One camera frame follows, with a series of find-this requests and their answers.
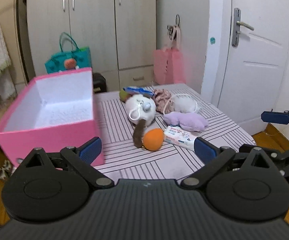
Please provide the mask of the pink storage box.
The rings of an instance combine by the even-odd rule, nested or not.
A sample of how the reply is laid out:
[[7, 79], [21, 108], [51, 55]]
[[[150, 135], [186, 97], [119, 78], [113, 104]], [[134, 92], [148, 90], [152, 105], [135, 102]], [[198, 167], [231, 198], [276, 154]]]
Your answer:
[[35, 77], [0, 120], [0, 147], [15, 167], [34, 148], [58, 152], [100, 135], [91, 68]]

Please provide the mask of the purple plush star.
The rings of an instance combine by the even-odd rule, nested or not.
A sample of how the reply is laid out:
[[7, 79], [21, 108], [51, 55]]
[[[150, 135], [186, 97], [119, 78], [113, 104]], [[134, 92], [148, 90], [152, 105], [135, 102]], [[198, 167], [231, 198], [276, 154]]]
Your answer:
[[198, 113], [170, 112], [163, 116], [168, 126], [178, 126], [189, 132], [203, 132], [209, 125], [208, 121]]

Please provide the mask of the blue snack package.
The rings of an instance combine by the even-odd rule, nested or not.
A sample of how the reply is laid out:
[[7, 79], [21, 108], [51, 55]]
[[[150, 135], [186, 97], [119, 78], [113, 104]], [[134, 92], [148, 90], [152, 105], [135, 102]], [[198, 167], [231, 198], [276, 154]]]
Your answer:
[[152, 98], [154, 96], [154, 93], [150, 90], [146, 90], [142, 87], [123, 87], [123, 90], [128, 94], [141, 94], [143, 96]]

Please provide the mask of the white plush toy brown tail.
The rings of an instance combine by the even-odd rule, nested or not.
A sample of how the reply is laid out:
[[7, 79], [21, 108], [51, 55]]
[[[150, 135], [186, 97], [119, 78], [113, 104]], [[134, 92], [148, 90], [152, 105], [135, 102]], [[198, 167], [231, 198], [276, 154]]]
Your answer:
[[129, 121], [134, 124], [133, 142], [136, 148], [142, 147], [145, 129], [152, 124], [156, 115], [156, 104], [152, 98], [134, 94], [125, 102]]

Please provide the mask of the pink floral fabric pouch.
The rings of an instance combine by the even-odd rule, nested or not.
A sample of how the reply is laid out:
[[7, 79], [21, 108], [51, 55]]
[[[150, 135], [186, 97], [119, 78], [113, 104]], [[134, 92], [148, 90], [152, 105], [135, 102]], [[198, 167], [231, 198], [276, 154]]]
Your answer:
[[165, 107], [166, 103], [172, 96], [172, 94], [168, 90], [155, 89], [153, 93], [154, 93], [153, 100], [155, 102], [157, 112], [159, 112], [160, 114], [168, 114], [174, 111], [172, 101], [170, 101], [167, 107]]

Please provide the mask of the wet wipes pack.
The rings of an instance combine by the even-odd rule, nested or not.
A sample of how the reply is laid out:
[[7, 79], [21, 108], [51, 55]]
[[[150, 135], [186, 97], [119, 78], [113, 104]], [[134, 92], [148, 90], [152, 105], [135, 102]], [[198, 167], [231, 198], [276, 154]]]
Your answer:
[[164, 130], [164, 141], [193, 151], [194, 141], [199, 135], [199, 132], [189, 132], [181, 127], [168, 126]]

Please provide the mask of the white drawstring pouch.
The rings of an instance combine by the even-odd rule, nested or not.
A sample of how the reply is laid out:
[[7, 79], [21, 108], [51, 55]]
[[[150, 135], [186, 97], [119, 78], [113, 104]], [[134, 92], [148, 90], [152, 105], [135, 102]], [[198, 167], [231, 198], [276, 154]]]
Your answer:
[[172, 95], [163, 107], [163, 115], [171, 112], [199, 113], [201, 105], [189, 94]]

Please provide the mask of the green plush ball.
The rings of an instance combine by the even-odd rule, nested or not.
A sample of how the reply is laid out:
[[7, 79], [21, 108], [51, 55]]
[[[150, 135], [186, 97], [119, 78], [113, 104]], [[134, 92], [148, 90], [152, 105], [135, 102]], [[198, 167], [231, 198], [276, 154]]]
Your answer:
[[119, 98], [122, 102], [126, 102], [132, 95], [124, 90], [119, 91]]

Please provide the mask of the orange plush ball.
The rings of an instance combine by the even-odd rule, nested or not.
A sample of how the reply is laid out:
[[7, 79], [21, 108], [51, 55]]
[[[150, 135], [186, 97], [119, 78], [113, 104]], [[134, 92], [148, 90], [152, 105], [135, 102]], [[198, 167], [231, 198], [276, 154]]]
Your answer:
[[143, 137], [143, 146], [149, 151], [157, 151], [164, 141], [164, 132], [160, 128], [151, 129]]

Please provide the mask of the pink paper bag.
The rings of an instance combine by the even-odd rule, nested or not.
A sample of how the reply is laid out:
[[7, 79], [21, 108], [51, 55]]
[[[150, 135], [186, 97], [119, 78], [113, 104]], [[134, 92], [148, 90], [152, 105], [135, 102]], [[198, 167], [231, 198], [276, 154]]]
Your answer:
[[181, 30], [172, 26], [161, 49], [155, 50], [154, 79], [159, 85], [186, 83], [183, 54], [180, 51]]

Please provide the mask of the white door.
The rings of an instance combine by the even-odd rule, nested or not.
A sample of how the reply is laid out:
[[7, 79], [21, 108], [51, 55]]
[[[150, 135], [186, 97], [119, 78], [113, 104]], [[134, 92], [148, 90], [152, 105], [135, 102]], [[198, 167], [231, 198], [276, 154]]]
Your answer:
[[[232, 46], [234, 9], [241, 21]], [[230, 49], [218, 107], [250, 135], [265, 129], [260, 116], [274, 108], [289, 50], [289, 0], [232, 0]]]

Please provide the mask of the black suitcase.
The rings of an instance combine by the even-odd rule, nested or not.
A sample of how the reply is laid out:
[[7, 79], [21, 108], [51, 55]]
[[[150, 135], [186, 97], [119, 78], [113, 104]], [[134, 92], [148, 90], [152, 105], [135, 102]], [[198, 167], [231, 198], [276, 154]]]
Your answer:
[[106, 93], [107, 82], [105, 77], [100, 73], [93, 74], [93, 91], [94, 94]]

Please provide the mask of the teal felt handbag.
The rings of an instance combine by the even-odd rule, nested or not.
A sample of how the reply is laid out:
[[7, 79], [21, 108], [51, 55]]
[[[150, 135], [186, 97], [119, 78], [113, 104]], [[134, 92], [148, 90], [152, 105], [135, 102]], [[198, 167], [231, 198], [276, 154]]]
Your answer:
[[[65, 41], [71, 42], [73, 46], [72, 50], [63, 50], [63, 43]], [[45, 62], [45, 68], [48, 74], [63, 72], [70, 69], [92, 67], [90, 48], [80, 48], [68, 33], [61, 33], [59, 37], [59, 48], [60, 52], [53, 54], [50, 59]]]

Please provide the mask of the beige wardrobe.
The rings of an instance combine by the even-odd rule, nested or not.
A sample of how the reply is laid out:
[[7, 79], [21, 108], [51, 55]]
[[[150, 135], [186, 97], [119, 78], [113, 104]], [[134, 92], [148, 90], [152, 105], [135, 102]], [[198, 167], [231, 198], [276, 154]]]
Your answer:
[[185, 83], [200, 91], [205, 70], [209, 0], [20, 0], [33, 75], [61, 50], [89, 47], [93, 70], [109, 89], [153, 83], [154, 51], [179, 23]]

